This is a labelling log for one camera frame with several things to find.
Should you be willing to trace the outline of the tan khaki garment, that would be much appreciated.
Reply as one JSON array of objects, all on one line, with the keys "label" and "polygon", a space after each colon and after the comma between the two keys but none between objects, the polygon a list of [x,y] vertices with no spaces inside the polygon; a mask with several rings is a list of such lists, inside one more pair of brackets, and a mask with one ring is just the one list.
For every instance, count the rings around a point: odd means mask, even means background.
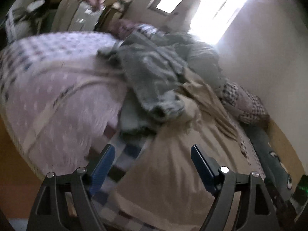
[{"label": "tan khaki garment", "polygon": [[200,76],[185,69],[177,95],[184,111],[160,127],[109,199],[121,211],[160,230],[195,230],[204,222],[213,196],[193,164],[192,146],[234,172],[262,168],[238,122]]}]

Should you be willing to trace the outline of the dark teal penguin pillow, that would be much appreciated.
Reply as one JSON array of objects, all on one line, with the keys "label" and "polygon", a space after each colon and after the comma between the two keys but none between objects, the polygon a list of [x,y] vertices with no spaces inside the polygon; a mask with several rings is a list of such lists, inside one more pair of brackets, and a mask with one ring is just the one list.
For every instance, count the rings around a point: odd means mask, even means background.
[{"label": "dark teal penguin pillow", "polygon": [[270,139],[265,130],[257,125],[243,125],[243,129],[258,156],[265,177],[274,184],[285,201],[289,200],[292,195],[292,179],[281,159],[270,146]]}]

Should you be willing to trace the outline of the wooden headboard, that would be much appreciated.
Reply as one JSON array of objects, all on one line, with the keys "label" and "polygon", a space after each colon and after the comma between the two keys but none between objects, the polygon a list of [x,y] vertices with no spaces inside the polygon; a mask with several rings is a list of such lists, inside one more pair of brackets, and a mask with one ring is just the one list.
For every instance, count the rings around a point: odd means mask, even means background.
[{"label": "wooden headboard", "polygon": [[268,123],[267,135],[270,139],[270,145],[280,157],[294,183],[297,184],[305,174],[304,167],[292,144],[272,119]]}]

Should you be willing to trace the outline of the plaid checkered bed sheet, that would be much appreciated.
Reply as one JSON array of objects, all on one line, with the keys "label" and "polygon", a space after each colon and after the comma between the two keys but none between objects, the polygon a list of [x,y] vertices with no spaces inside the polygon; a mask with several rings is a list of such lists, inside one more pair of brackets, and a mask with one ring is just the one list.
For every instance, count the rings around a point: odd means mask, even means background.
[{"label": "plaid checkered bed sheet", "polygon": [[122,72],[97,55],[119,44],[108,33],[41,34],[1,51],[1,116],[15,146],[39,178],[86,166],[105,145],[115,160],[93,203],[119,230],[153,230],[109,200],[148,143],[123,139],[118,119],[127,92]]}]

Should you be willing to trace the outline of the plaid folded quilt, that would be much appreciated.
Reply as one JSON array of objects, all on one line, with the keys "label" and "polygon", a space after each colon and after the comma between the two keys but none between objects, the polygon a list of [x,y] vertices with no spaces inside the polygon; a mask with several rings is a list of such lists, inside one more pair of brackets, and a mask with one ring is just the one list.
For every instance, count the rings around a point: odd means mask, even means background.
[{"label": "plaid folded quilt", "polygon": [[226,79],[220,101],[238,121],[247,125],[266,126],[269,114],[258,96]]}]

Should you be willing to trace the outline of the light blue grey garment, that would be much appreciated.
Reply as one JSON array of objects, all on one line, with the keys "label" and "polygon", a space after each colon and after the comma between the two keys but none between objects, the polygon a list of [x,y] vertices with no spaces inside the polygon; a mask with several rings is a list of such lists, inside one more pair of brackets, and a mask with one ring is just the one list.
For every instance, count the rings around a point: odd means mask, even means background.
[{"label": "light blue grey garment", "polygon": [[119,68],[129,86],[120,113],[124,135],[148,135],[160,124],[176,119],[184,103],[176,90],[183,83],[187,57],[194,40],[186,33],[138,31],[112,47],[100,48],[99,57]]}]

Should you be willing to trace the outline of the plaid pillow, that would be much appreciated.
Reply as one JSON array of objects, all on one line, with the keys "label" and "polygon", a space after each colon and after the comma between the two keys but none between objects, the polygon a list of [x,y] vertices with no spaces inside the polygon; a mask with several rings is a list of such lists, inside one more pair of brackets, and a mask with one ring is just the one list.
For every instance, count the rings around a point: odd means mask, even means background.
[{"label": "plaid pillow", "polygon": [[120,40],[125,40],[134,31],[144,34],[146,37],[150,37],[159,30],[151,24],[136,23],[128,19],[118,19],[110,23],[107,28],[108,33]]}]

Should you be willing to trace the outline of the pink cloth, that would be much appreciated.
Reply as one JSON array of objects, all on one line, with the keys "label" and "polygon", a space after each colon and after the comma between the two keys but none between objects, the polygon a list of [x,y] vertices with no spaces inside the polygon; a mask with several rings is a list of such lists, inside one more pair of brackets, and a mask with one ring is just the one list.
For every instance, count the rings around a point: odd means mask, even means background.
[{"label": "pink cloth", "polygon": [[88,3],[92,7],[92,10],[95,12],[103,7],[103,3],[105,0],[84,0],[84,1]]}]

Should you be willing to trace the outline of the window with curtain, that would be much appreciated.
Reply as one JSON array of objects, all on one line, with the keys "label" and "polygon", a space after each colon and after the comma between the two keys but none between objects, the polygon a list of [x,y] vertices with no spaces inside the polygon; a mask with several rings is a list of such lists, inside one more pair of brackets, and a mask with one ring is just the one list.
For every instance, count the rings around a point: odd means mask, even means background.
[{"label": "window with curtain", "polygon": [[162,29],[186,31],[216,45],[248,0],[151,0],[148,9],[164,17]]}]

